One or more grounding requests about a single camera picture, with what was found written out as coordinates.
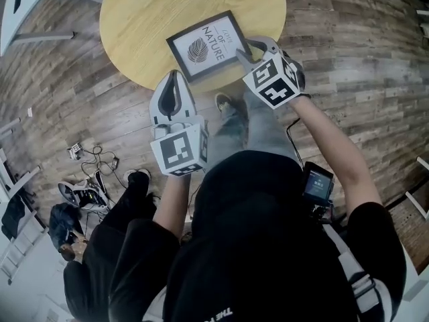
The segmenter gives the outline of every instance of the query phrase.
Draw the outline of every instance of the picture frame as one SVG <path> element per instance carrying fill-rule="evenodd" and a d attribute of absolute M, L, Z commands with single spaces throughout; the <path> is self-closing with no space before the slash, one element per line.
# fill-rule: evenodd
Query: picture frame
<path fill-rule="evenodd" d="M 232 11 L 214 15 L 166 41 L 190 83 L 238 61 L 237 49 L 252 55 Z"/>

